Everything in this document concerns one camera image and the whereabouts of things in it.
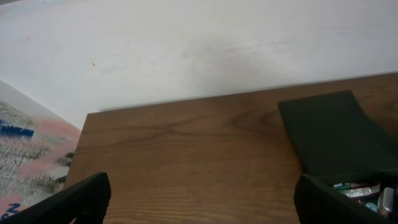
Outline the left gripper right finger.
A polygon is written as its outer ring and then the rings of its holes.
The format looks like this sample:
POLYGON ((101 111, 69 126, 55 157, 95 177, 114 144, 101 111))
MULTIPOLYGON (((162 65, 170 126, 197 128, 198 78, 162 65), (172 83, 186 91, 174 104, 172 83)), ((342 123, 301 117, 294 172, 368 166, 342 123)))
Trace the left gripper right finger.
POLYGON ((395 186, 394 174, 345 174, 314 176, 302 174, 295 186, 294 204, 300 223, 378 224, 394 223, 333 188, 346 182, 379 182, 395 186))

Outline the green red wafer bar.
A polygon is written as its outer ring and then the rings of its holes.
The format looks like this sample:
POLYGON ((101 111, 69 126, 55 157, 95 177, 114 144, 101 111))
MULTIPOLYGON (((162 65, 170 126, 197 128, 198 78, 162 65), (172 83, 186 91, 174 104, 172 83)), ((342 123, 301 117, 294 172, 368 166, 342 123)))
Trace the green red wafer bar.
POLYGON ((365 197, 380 192, 380 182, 349 182, 335 184, 333 188, 350 198, 365 197))

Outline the patterned rug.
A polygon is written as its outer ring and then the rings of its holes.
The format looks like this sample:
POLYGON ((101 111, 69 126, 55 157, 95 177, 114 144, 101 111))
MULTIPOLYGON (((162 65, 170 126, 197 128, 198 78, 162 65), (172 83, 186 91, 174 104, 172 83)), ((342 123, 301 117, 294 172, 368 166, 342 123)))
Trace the patterned rug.
POLYGON ((63 189, 80 133, 1 82, 1 219, 63 189))

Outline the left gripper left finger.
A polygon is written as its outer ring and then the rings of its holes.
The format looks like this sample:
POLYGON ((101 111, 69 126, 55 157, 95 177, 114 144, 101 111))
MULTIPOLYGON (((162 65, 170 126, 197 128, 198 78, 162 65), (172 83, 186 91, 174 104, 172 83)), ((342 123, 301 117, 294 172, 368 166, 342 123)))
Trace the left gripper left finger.
POLYGON ((3 224, 102 224, 111 199, 105 172, 95 173, 1 220, 3 224))

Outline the blue Oreo cookie pack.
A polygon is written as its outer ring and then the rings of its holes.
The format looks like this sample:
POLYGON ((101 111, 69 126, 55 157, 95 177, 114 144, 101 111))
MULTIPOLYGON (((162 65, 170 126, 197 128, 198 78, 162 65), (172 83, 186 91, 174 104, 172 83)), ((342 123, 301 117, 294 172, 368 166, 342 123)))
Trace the blue Oreo cookie pack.
POLYGON ((365 206, 376 213, 378 212, 378 207, 375 203, 368 202, 365 204, 365 206))

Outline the black gift box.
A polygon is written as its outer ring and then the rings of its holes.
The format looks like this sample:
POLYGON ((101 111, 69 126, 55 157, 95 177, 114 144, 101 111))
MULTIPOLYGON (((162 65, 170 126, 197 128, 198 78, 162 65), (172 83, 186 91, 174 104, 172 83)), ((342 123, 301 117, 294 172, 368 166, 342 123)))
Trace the black gift box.
POLYGON ((281 101, 278 107, 302 174, 394 174, 395 186, 352 199, 375 203, 377 214, 397 222, 397 140, 365 114, 351 91, 281 101))

